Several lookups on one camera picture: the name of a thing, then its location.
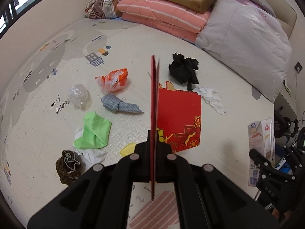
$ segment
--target white wall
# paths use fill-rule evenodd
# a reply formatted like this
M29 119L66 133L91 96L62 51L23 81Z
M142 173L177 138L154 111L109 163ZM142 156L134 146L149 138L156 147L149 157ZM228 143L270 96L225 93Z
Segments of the white wall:
M21 65L51 36L84 17L89 0L42 0L0 39L0 97Z
M305 110L305 17L295 0L286 1L297 13L295 26L289 38L292 46L292 56L286 78L289 84L291 84L294 94L296 91L297 116L298 119L301 119L302 113ZM300 62L304 69L297 75L296 86L296 71L294 66L297 62Z

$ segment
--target brown crocheted cloth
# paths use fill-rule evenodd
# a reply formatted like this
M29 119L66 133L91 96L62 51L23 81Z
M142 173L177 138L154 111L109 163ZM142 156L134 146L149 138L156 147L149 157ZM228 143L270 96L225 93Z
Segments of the brown crocheted cloth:
M56 170L62 184L71 185L81 176L81 163L76 160L74 151L62 152L62 157L56 161Z

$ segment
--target wall outlet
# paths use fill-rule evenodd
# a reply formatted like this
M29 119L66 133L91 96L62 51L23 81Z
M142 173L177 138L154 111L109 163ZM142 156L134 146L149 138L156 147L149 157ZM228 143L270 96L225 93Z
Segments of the wall outlet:
M296 63L295 67L294 67L295 71L297 73L300 73L301 70L303 69L303 67L301 66L301 64L299 62Z

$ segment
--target cable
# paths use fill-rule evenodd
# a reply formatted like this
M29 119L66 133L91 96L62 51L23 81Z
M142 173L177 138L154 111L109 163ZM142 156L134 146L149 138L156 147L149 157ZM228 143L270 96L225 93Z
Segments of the cable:
M302 124L303 124L303 121L305 121L305 120L299 120L298 123L299 123L300 121L302 121Z
M302 115L302 127L304 127L304 113L305 113L305 110L304 110L303 115Z

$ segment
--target white tissue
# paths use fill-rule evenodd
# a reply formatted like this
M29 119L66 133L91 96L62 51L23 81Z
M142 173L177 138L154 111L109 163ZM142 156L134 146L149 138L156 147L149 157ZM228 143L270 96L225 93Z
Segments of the white tissue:
M81 136L83 136L83 128L76 130L75 139ZM75 149L75 152L80 156L82 163L85 164L84 171L90 169L94 164L103 162L107 156L107 152L101 149Z
M198 93L206 103L210 104L210 106L219 114L224 115L225 114L225 108L223 104L221 103L220 97L217 95L214 95L214 93L217 93L216 90L212 88L204 88L204 87L196 87L193 89L193 92Z

